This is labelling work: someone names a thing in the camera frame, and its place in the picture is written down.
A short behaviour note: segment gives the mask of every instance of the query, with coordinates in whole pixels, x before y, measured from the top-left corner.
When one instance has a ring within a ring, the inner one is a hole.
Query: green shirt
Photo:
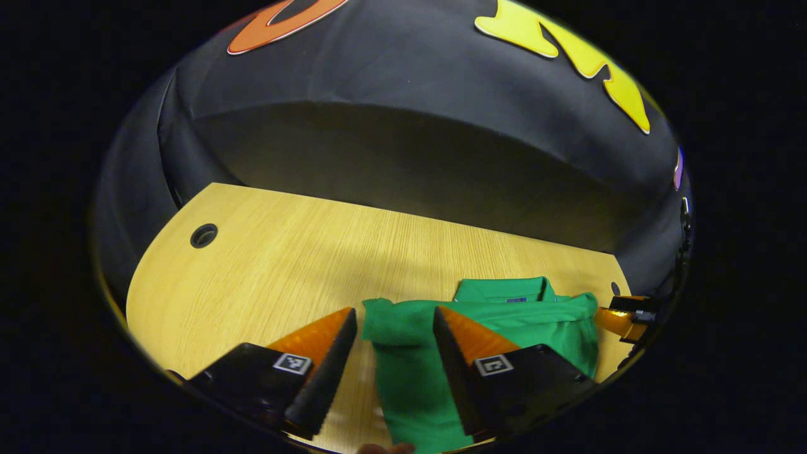
[[[364,301],[362,338],[373,343],[378,395],[393,443],[413,443],[419,454],[473,444],[462,431],[432,332],[434,308],[445,305],[519,347],[544,343],[594,377],[596,298],[556,296],[543,277],[463,280],[453,302]]]

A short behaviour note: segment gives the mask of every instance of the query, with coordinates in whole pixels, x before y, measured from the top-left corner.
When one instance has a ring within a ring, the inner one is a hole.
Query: black fabric backdrop
[[[687,175],[671,184],[670,125],[645,94],[642,133],[604,92],[607,69],[587,80],[565,53],[545,59],[477,31],[496,8],[347,2],[246,54],[225,52],[241,21],[183,55],[121,124],[102,173],[94,227],[116,300],[210,182],[615,254],[632,293],[653,292],[681,241],[680,198],[692,199]]]
[[[120,120],[178,57],[261,6],[73,3],[4,15],[17,32],[7,113],[20,120],[8,123],[2,168],[10,452],[289,449],[146,367],[102,303],[86,240],[86,206]],[[663,339],[570,418],[501,451],[795,452],[804,443],[804,354],[788,303],[798,302],[790,262],[803,235],[788,228],[800,216],[793,183],[805,169],[796,122],[803,63],[785,46],[803,37],[803,11],[731,2],[540,7],[585,31],[664,106],[688,152],[699,237]]]

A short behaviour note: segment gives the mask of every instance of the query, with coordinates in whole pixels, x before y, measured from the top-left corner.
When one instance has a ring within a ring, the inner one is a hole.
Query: orange cutout
[[[348,307],[322,317],[272,342],[266,348],[311,358],[314,364],[309,377],[312,377],[316,368],[325,359],[325,355],[328,354],[328,350],[331,349],[334,339],[337,338],[351,310],[353,308]]]
[[[501,334],[489,330],[459,312],[445,306],[440,306],[440,312],[469,366],[474,363],[474,359],[502,355],[521,349]]]
[[[642,335],[645,334],[645,331],[647,331],[647,325],[634,323],[630,326],[628,332],[622,337],[628,340],[638,341],[640,338],[642,338]]]
[[[272,23],[272,19],[293,1],[280,2],[258,13],[255,19],[233,38],[227,52],[231,55],[238,55],[280,40],[331,14],[336,8],[347,3],[348,0],[318,0],[297,15],[282,22]]]
[[[627,312],[599,308],[594,315],[594,323],[624,338],[633,325],[633,316]]]

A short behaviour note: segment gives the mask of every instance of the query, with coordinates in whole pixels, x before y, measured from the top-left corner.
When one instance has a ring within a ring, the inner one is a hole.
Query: purple shape
[[[681,153],[681,149],[678,149],[678,162],[675,164],[675,177],[673,178],[673,183],[675,184],[675,190],[678,191],[681,188],[681,175],[684,172],[684,155]]]

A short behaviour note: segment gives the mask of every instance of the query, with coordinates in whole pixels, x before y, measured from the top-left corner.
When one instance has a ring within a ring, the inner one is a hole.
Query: wooden table
[[[202,249],[200,226],[218,226]],[[546,276],[559,295],[628,284],[610,254],[421,216],[302,195],[214,183],[157,235],[132,279],[127,320],[162,368],[191,377],[242,342],[266,345],[352,306],[359,335],[320,435],[311,446],[353,454],[391,439],[375,390],[372,346],[361,340],[363,300],[451,301],[468,279]],[[600,330],[595,380],[616,371],[630,345]]]

